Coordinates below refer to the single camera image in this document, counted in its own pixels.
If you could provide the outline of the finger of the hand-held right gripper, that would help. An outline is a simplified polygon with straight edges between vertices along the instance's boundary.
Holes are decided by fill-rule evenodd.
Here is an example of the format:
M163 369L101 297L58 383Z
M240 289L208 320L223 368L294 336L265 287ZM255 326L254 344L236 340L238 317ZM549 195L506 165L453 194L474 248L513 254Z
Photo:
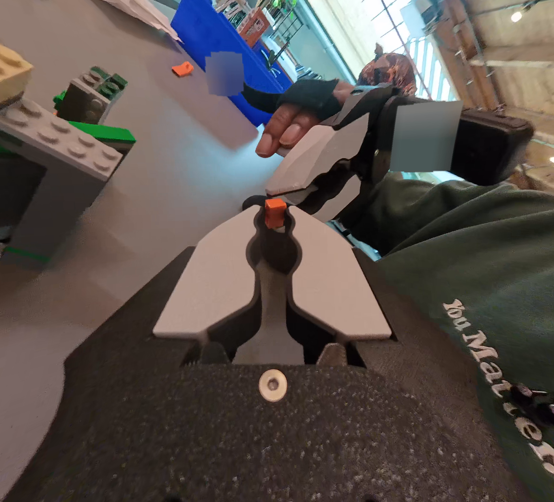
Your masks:
M333 197L355 173L351 160L362 147L369 127L369 115L334 129L316 125L283 158L268 180L269 198L285 198L298 205L309 195Z
M321 222L334 220L361 190L355 173L327 173L315 180L315 191L303 201L303 211Z

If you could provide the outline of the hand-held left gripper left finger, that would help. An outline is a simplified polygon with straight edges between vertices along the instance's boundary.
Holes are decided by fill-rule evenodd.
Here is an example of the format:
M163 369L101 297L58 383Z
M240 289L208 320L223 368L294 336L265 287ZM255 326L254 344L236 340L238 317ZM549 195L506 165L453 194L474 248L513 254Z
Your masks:
M153 334L220 343L234 357L261 326L259 219L250 207L219 225L192 251Z

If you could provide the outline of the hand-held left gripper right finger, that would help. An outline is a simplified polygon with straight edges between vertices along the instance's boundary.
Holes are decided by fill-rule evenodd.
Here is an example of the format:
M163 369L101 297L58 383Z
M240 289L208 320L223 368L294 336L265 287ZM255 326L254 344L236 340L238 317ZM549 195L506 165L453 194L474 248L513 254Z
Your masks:
M393 330L358 259L366 255L301 209L290 206L287 215L295 261L287 276L286 324L304 359L317 360L328 344L349 352L354 342L391 341Z

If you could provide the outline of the small orange lego brick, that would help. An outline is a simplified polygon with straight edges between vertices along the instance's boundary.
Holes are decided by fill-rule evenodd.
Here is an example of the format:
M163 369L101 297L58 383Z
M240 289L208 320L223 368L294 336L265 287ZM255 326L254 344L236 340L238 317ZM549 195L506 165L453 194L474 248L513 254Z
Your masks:
M287 203L280 198L265 200L265 225L268 229L279 229L284 226Z

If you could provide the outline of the grey tan lego building model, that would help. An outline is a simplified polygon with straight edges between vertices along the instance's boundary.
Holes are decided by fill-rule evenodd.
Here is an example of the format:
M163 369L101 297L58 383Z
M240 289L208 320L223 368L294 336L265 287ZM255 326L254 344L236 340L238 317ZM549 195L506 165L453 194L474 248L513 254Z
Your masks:
M128 86L100 67L71 80L55 111L25 96L33 66L1 46L1 264L43 270L135 144L104 126Z

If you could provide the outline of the grey desk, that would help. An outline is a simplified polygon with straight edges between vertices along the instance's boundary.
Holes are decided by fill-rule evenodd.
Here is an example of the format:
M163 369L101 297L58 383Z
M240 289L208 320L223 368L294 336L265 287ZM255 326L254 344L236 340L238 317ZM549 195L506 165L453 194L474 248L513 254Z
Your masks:
M34 66L28 97L44 108L100 66L128 81L107 117L136 145L38 275L1 269L1 497L58 409L64 360L187 246L262 192L279 158L204 74L179 79L174 42L98 0L1 0L1 43Z

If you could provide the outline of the person's right hand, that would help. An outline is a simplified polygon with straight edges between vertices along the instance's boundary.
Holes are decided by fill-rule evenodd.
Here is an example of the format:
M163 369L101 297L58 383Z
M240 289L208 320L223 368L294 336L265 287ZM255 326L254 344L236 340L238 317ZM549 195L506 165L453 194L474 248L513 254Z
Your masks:
M302 79L284 93L265 93L244 85L242 95L255 109L271 115L256 148L262 158L292 149L314 126L337 114L354 90L342 80Z

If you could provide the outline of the ceiling spot light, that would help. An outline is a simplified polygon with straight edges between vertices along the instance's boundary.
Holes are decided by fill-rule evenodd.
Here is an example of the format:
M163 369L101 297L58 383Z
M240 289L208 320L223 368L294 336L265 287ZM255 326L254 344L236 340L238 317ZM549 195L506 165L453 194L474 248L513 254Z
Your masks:
M521 5L521 7L517 8L516 11L513 12L511 15L511 21L513 23L517 23L518 21L521 21L523 16L527 14L530 10L532 10L538 3L540 3L542 0L530 0L526 1Z

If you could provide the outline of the orange cardboard box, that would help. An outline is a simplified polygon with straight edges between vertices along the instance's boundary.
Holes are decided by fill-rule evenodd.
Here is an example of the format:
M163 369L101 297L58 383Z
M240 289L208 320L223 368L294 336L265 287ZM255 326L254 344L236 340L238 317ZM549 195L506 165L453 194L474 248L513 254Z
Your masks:
M251 9L244 19L241 20L237 27L237 33L250 48L253 48L269 25L270 23L264 10L256 7Z

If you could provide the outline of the white ceiling device box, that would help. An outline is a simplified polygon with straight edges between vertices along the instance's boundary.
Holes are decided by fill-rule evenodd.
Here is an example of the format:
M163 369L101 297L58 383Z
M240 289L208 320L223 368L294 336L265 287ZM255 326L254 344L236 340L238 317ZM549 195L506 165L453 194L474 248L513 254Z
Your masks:
M430 34L437 19L437 12L431 0L411 0L400 9L409 39L420 39Z

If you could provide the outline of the blue plastic bin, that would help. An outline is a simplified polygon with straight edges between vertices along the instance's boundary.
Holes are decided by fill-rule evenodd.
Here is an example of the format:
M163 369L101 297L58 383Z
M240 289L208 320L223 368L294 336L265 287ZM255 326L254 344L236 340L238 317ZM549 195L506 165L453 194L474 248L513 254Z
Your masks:
M274 76L259 48L250 48L227 18L215 11L212 0L181 0L171 21L178 43L206 76L216 63L224 71L238 71L238 77L253 89L283 93L292 82L284 73Z

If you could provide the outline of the black clip microphone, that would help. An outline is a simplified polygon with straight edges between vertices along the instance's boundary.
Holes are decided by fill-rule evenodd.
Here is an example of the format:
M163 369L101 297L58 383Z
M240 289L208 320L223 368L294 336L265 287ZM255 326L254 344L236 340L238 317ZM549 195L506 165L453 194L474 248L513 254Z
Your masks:
M519 383L511 386L510 396L515 405L536 423L553 426L553 394L532 390Z

